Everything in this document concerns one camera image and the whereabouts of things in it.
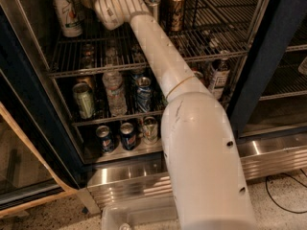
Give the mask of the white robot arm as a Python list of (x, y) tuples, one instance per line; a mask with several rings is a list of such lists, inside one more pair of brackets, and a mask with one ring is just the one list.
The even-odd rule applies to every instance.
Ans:
[(83, 0), (103, 25), (129, 23), (168, 104), (161, 142), (181, 230), (257, 230), (223, 107), (195, 76), (143, 0)]

